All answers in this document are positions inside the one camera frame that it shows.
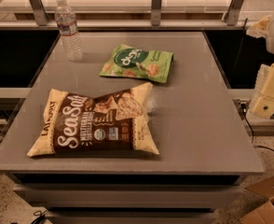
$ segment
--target drawer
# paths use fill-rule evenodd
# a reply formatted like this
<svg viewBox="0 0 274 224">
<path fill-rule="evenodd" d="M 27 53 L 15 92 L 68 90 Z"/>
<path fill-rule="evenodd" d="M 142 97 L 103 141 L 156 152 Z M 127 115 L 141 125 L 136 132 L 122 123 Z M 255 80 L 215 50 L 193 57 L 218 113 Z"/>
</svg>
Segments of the drawer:
<svg viewBox="0 0 274 224">
<path fill-rule="evenodd" d="M 145 186 L 16 184 L 14 191 L 32 206 L 120 208 L 225 207 L 241 193 L 239 186 Z"/>
<path fill-rule="evenodd" d="M 211 224 L 213 213 L 139 210 L 139 211 L 58 211 L 48 212 L 47 219 L 52 224 Z"/>
</svg>

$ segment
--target brown snack bag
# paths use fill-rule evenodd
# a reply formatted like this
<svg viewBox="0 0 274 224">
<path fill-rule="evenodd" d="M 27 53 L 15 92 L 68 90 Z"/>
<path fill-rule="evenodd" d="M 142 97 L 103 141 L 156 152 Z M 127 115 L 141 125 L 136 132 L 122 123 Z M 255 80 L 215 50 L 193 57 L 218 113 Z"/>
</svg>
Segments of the brown snack bag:
<svg viewBox="0 0 274 224">
<path fill-rule="evenodd" d="M 27 155 L 104 149 L 158 154 L 147 125 L 152 87 L 147 82 L 97 98 L 51 90 L 44 128 Z"/>
</svg>

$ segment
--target metal post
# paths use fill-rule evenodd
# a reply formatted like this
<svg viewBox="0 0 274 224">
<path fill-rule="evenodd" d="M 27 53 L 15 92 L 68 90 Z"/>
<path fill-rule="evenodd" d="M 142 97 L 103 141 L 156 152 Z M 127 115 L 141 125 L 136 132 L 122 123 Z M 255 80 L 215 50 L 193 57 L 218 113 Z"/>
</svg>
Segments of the metal post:
<svg viewBox="0 0 274 224">
<path fill-rule="evenodd" d="M 152 0 L 151 23 L 153 26 L 159 26 L 161 23 L 162 0 Z"/>
<path fill-rule="evenodd" d="M 48 24 L 48 16 L 44 10 L 41 0 L 29 0 L 34 12 L 34 18 L 37 25 L 43 26 Z"/>
<path fill-rule="evenodd" d="M 225 15 L 225 22 L 229 26 L 234 26 L 238 23 L 240 16 L 240 9 L 244 0 L 232 0 L 229 11 Z"/>
</svg>

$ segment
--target cardboard box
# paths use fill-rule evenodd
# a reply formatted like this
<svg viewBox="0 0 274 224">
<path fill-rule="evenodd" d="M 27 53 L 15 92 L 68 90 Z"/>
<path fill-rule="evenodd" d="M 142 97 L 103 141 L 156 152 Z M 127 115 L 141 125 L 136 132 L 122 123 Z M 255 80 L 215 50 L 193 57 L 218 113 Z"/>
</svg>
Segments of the cardboard box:
<svg viewBox="0 0 274 224">
<path fill-rule="evenodd" d="M 268 202 L 241 218 L 240 222 L 242 224 L 274 224 L 274 176 L 246 189 L 268 198 Z"/>
</svg>

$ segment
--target bottle cap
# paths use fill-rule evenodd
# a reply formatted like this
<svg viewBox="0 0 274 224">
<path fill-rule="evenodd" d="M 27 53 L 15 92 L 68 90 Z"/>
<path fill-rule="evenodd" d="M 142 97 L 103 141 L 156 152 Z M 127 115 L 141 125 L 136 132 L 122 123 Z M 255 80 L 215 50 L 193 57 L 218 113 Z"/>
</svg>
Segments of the bottle cap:
<svg viewBox="0 0 274 224">
<path fill-rule="evenodd" d="M 65 6 L 67 5 L 66 0 L 56 0 L 58 6 Z"/>
</svg>

